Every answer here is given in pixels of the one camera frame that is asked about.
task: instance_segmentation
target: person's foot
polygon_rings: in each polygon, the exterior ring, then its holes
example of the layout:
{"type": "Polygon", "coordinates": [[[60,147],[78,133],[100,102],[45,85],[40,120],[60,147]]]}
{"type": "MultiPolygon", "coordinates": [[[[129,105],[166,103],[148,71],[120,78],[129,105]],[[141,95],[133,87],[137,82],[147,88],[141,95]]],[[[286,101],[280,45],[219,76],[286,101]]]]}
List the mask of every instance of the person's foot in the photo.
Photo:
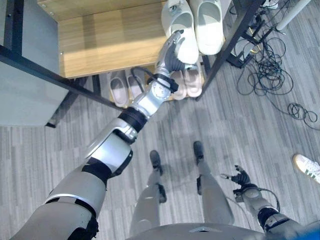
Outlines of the person's foot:
{"type": "Polygon", "coordinates": [[[193,151],[196,157],[196,164],[198,165],[199,162],[204,160],[204,147],[202,146],[201,141],[195,141],[193,143],[193,151]]]}
{"type": "Polygon", "coordinates": [[[310,178],[314,179],[318,184],[320,184],[319,163],[312,161],[301,154],[295,154],[292,157],[292,160],[301,172],[308,175],[310,178]]]}
{"type": "Polygon", "coordinates": [[[152,150],[150,152],[150,161],[153,169],[159,170],[160,176],[162,176],[162,174],[164,173],[164,170],[162,169],[162,166],[161,166],[161,159],[160,159],[159,153],[156,150],[152,150]]]}

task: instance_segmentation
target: tangled cable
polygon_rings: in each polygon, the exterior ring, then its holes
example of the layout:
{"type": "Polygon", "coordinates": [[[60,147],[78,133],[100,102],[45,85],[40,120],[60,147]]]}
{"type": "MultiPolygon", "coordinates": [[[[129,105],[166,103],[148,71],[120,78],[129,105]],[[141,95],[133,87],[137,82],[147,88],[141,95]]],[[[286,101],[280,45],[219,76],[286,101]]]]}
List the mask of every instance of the tangled cable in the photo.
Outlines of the tangled cable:
{"type": "Polygon", "coordinates": [[[312,124],[318,121],[318,115],[311,110],[307,110],[301,104],[291,102],[286,111],[280,109],[271,99],[270,96],[286,95],[290,93],[294,87],[294,81],[291,75],[282,69],[282,57],[286,53],[286,44],[278,37],[272,37],[262,42],[262,46],[256,45],[260,51],[254,56],[252,62],[248,64],[242,71],[236,82],[236,89],[241,95],[249,95],[255,93],[258,96],[266,96],[271,104],[281,113],[291,116],[296,120],[303,122],[311,129],[320,131],[320,128],[313,127],[312,124]],[[278,41],[282,45],[283,52],[275,53],[271,46],[272,41],[278,41]],[[241,90],[241,79],[245,69],[249,71],[246,79],[250,86],[250,91],[243,92],[241,90]]]}

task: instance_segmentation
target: white sneaker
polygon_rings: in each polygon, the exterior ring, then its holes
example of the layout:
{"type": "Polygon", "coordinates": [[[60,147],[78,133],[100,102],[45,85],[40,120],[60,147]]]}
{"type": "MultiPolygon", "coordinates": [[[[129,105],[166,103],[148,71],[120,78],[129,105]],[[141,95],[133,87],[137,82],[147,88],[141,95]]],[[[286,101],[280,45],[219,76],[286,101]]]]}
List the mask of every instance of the white sneaker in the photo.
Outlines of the white sneaker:
{"type": "Polygon", "coordinates": [[[277,9],[278,8],[279,0],[265,0],[264,4],[262,5],[263,8],[268,9],[277,9]]]}
{"type": "Polygon", "coordinates": [[[205,55],[217,54],[224,44],[220,0],[190,0],[190,7],[199,51],[205,55]]]}
{"type": "Polygon", "coordinates": [[[301,172],[308,175],[310,178],[314,179],[318,184],[320,184],[319,163],[312,161],[301,154],[295,154],[292,159],[301,172]]]}

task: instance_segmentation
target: white pole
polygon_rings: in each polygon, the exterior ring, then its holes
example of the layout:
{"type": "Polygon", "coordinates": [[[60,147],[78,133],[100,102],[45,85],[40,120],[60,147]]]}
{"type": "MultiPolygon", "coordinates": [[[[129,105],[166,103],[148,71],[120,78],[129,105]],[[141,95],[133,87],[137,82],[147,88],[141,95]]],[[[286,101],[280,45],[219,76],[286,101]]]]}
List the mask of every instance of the white pole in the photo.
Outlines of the white pole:
{"type": "Polygon", "coordinates": [[[275,27],[276,30],[281,31],[290,21],[310,2],[311,0],[300,0],[292,10],[284,16],[284,18],[275,27]]]}

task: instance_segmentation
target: robot forearm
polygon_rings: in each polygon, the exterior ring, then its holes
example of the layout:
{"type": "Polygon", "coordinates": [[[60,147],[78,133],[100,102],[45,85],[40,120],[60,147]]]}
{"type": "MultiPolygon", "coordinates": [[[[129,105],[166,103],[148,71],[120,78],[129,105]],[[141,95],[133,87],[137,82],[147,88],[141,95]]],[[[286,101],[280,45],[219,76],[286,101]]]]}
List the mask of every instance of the robot forearm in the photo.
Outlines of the robot forearm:
{"type": "Polygon", "coordinates": [[[235,176],[221,174],[222,178],[231,179],[241,185],[233,191],[235,200],[244,203],[246,209],[257,218],[260,226],[267,233],[267,239],[285,239],[295,237],[302,226],[289,217],[281,214],[261,194],[261,188],[251,183],[249,175],[240,166],[236,165],[239,173],[235,176]]]}

